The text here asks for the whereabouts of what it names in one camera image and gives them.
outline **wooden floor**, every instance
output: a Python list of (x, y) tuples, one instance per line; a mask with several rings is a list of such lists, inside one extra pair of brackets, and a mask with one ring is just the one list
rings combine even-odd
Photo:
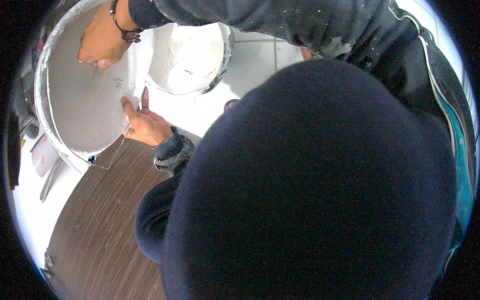
[(167, 178), (152, 157), (151, 147), (126, 139), (110, 170), (91, 167), (80, 180), (48, 247), (49, 282), (59, 299), (165, 299), (160, 266), (141, 253), (133, 235), (137, 204)]

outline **cuff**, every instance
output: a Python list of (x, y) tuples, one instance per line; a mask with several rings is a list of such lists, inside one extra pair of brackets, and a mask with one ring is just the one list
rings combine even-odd
[(177, 127), (170, 127), (173, 134), (169, 136), (158, 146), (152, 147), (155, 151), (155, 155), (159, 160), (166, 160), (170, 157), (177, 155), (183, 148), (182, 136), (178, 133)]
[(128, 0), (128, 11), (133, 22), (142, 30), (161, 27), (172, 22), (150, 0)]

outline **wrist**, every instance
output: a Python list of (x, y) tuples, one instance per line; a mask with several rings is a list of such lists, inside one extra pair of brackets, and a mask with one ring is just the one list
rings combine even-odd
[(128, 0), (118, 0), (117, 7), (115, 9), (115, 20), (119, 27), (123, 30), (134, 31), (138, 29), (138, 26), (130, 17), (130, 12), (128, 9)]

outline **person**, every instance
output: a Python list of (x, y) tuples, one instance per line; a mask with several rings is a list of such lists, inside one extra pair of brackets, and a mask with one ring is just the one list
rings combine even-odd
[(468, 104), (431, 33), (391, 0), (114, 0), (77, 57), (108, 68), (170, 22), (223, 22), (323, 59), (250, 91), (195, 151), (147, 90), (139, 111), (122, 98), (126, 136), (170, 175), (135, 217), (167, 298), (430, 297), (477, 184)]

